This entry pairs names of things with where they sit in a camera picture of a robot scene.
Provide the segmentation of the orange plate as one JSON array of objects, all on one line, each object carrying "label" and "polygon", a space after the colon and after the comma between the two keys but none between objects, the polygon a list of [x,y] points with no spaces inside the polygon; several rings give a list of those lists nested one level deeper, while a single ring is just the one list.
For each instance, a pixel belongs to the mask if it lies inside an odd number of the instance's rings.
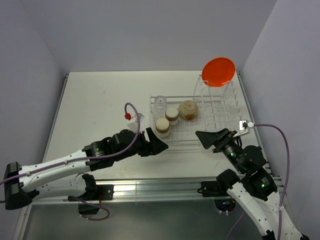
[{"label": "orange plate", "polygon": [[235,73],[236,66],[231,59],[217,57],[204,66],[201,78],[209,87],[222,87],[232,80]]}]

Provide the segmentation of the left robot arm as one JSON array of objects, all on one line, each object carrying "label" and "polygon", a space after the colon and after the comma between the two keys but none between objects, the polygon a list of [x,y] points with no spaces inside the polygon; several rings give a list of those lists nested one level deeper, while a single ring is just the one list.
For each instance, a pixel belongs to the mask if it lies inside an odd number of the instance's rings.
[{"label": "left robot arm", "polygon": [[56,160],[24,166],[11,162],[1,181],[5,209],[17,210],[34,200],[58,196],[91,200],[98,188],[90,172],[112,167],[134,155],[155,156],[168,148],[150,127],[140,133],[124,129]]}]

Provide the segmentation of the clear faceted glass tumbler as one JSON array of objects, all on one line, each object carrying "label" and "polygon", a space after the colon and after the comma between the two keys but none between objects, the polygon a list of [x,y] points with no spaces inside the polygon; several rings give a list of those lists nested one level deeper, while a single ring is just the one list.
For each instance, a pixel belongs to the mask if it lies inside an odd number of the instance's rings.
[{"label": "clear faceted glass tumbler", "polygon": [[157,119],[164,118],[167,109],[167,98],[163,95],[158,95],[154,99],[153,115]]}]

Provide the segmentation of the clear acrylic dish rack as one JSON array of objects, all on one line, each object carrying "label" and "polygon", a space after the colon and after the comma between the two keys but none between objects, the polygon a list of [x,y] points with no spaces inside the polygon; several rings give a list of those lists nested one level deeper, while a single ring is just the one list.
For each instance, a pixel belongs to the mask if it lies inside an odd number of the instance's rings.
[{"label": "clear acrylic dish rack", "polygon": [[222,87],[209,87],[200,76],[191,95],[165,94],[166,106],[178,108],[180,103],[191,100],[198,106],[198,116],[192,120],[178,119],[176,125],[170,128],[169,136],[163,141],[169,146],[197,146],[200,144],[195,135],[196,131],[216,132],[227,128],[230,131],[239,129],[242,120],[241,107],[236,91],[235,74],[232,80]]}]

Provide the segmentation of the steel cup brown base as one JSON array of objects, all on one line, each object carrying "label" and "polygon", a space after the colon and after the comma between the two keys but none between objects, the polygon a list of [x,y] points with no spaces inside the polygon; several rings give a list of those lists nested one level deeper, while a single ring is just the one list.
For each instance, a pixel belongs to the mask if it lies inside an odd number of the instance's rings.
[{"label": "steel cup brown base", "polygon": [[155,122],[155,133],[159,138],[166,138],[170,134],[170,122],[166,118],[159,118]]}]

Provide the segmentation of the white ceramic bowl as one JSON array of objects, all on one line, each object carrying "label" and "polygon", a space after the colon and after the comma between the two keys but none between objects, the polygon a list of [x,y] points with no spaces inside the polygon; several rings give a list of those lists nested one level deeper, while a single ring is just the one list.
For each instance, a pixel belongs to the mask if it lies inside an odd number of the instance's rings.
[{"label": "white ceramic bowl", "polygon": [[198,113],[198,105],[193,100],[185,100],[178,106],[178,116],[185,121],[195,120]]}]

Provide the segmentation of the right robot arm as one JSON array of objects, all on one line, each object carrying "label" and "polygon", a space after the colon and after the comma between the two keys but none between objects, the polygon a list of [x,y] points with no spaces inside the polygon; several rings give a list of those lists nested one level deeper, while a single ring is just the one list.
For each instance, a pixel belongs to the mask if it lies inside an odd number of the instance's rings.
[{"label": "right robot arm", "polygon": [[196,131],[205,149],[222,153],[235,168],[220,173],[214,189],[232,197],[250,217],[263,240],[307,240],[292,222],[283,207],[273,177],[264,168],[267,163],[262,148],[242,147],[239,133],[227,128],[216,131]]}]

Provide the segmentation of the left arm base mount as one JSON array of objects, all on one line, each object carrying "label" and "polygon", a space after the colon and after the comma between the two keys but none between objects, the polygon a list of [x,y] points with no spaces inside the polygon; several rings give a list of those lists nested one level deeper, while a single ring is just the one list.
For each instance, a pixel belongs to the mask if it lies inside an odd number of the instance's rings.
[{"label": "left arm base mount", "polygon": [[[97,186],[97,192],[89,200],[84,200],[80,197],[69,196],[69,202],[78,202],[79,216],[86,221],[103,221],[110,217],[110,211],[102,205],[103,201],[111,201],[114,195],[114,185],[101,184]],[[105,211],[106,216],[94,218],[99,211]]]}]

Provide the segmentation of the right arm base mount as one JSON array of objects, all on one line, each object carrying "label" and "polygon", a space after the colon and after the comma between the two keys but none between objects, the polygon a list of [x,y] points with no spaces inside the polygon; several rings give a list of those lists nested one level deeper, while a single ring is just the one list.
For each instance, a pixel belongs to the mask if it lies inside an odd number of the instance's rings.
[{"label": "right arm base mount", "polygon": [[237,202],[221,188],[218,181],[202,181],[197,193],[203,198],[213,198],[215,209],[219,214],[228,215],[237,208]]}]

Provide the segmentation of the aluminium front rail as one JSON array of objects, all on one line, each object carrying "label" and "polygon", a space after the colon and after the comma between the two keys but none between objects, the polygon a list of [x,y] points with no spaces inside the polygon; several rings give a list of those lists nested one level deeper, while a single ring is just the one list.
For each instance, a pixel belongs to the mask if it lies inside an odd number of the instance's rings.
[{"label": "aluminium front rail", "polygon": [[216,177],[102,180],[81,175],[40,184],[31,192],[31,204],[74,203],[68,201],[69,196],[90,200],[98,185],[114,185],[113,199],[103,202],[200,200],[202,195],[197,189],[202,181],[216,181]]}]

